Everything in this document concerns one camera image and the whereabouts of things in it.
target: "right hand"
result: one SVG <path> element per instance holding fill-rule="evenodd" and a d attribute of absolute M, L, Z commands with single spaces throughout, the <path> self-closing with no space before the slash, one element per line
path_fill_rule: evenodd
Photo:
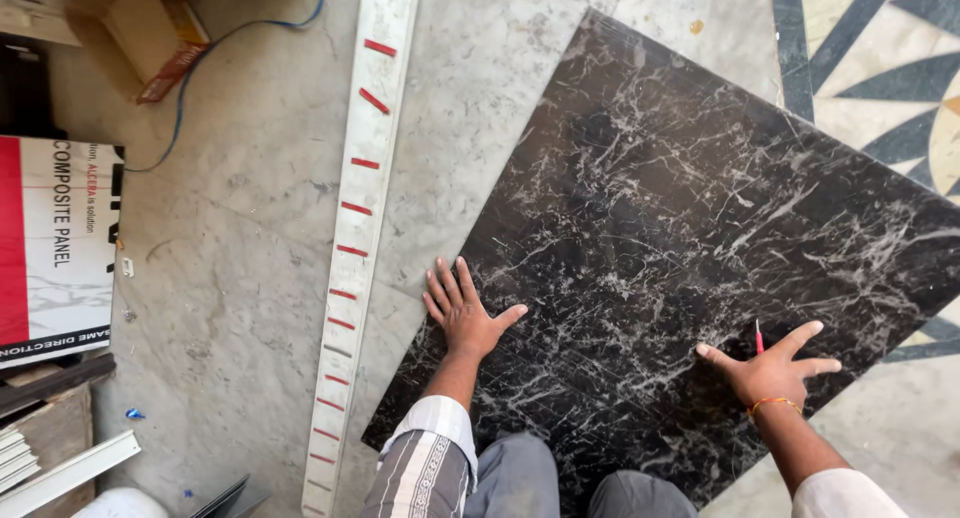
<path fill-rule="evenodd" d="M 793 360 L 807 340 L 815 337 L 823 328 L 824 324 L 819 321 L 800 325 L 773 347 L 746 362 L 733 360 L 705 343 L 697 344 L 696 351 L 723 372 L 733 392 L 745 406 L 752 406 L 765 398 L 786 398 L 802 409 L 807 399 L 804 378 L 839 372 L 843 368 L 840 361 L 834 358 Z"/>

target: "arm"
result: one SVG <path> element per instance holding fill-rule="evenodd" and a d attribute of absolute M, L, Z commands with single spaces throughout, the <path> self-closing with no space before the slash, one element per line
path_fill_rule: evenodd
<path fill-rule="evenodd" d="M 746 362 L 733 360 L 707 344 L 697 345 L 697 353 L 726 375 L 745 406 L 765 398 L 786 398 L 804 407 L 807 388 L 804 378 L 825 372 L 837 372 L 841 365 L 832 358 L 793 360 L 794 355 L 824 328 L 811 321 L 786 335 L 772 348 Z M 754 412 L 756 426 L 774 456 L 792 498 L 800 484 L 811 475 L 828 469 L 851 469 L 850 464 L 824 438 L 807 424 L 789 403 L 768 401 Z"/>
<path fill-rule="evenodd" d="M 459 286 L 442 257 L 437 257 L 436 273 L 426 271 L 430 292 L 423 292 L 423 303 L 446 334 L 446 356 L 423 396 L 449 396 L 469 412 L 480 361 L 494 350 L 503 333 L 527 313 L 527 306 L 516 304 L 491 318 L 480 303 L 467 262 L 458 256 L 456 267 Z"/>
<path fill-rule="evenodd" d="M 446 356 L 437 373 L 384 445 L 376 480 L 361 516 L 459 516 L 476 487 L 474 436 L 468 411 L 477 367 L 508 327 L 527 312 L 517 304 L 487 315 L 467 264 L 457 257 L 457 276 L 437 257 L 427 271 L 423 303 L 446 334 Z"/>
<path fill-rule="evenodd" d="M 802 409 L 807 398 L 804 378 L 842 367 L 832 358 L 793 360 L 823 328 L 819 321 L 795 328 L 774 347 L 746 362 L 733 360 L 707 344 L 697 344 L 696 349 L 726 375 L 744 405 L 786 398 Z M 763 402 L 754 408 L 753 420 L 790 491 L 794 518 L 907 518 L 869 476 L 855 471 L 817 435 L 793 405 Z"/>

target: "gray stone floor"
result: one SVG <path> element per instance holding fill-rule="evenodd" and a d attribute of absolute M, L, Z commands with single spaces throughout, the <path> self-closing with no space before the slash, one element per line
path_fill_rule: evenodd
<path fill-rule="evenodd" d="M 190 1 L 212 37 L 300 20 L 315 2 Z M 96 392 L 95 425 L 98 438 L 133 426 L 144 449 L 106 484 L 138 486 L 173 515 L 245 473 L 272 492 L 259 516 L 300 515 L 357 4 L 327 0 L 310 29 L 225 42 L 194 75 L 174 153 L 127 175 L 122 256 L 136 276 L 116 280 L 119 366 Z M 782 102 L 770 0 L 420 0 L 337 516 L 356 514 L 373 478 L 376 452 L 359 436 L 424 316 L 423 270 L 459 250 L 588 5 Z M 55 119 L 73 139 L 125 144 L 134 167 L 161 155 L 173 96 L 134 107 L 83 50 L 50 51 Z M 941 403 L 958 363 L 877 366 L 814 420 L 916 515 L 960 507 L 948 489 L 960 411 Z M 129 407 L 147 419 L 126 419 Z M 786 516 L 771 467 L 704 516 Z"/>

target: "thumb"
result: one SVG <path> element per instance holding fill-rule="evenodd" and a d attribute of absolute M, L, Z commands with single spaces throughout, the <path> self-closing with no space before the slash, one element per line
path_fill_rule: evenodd
<path fill-rule="evenodd" d="M 697 344 L 697 355 L 703 357 L 711 365 L 716 366 L 724 375 L 729 376 L 731 371 L 737 365 L 737 361 L 733 360 L 725 352 L 720 351 L 712 345 L 707 345 L 703 342 Z"/>
<path fill-rule="evenodd" d="M 526 304 L 514 304 L 507 309 L 503 310 L 503 313 L 493 318 L 493 323 L 496 324 L 496 327 L 500 330 L 501 333 L 505 332 L 510 328 L 511 325 L 517 323 L 524 314 L 527 313 Z"/>

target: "white marble strip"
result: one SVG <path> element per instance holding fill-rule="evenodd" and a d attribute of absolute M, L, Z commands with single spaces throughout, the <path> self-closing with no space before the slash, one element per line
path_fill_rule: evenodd
<path fill-rule="evenodd" d="M 418 0 L 360 0 L 303 516 L 330 516 L 374 279 Z"/>

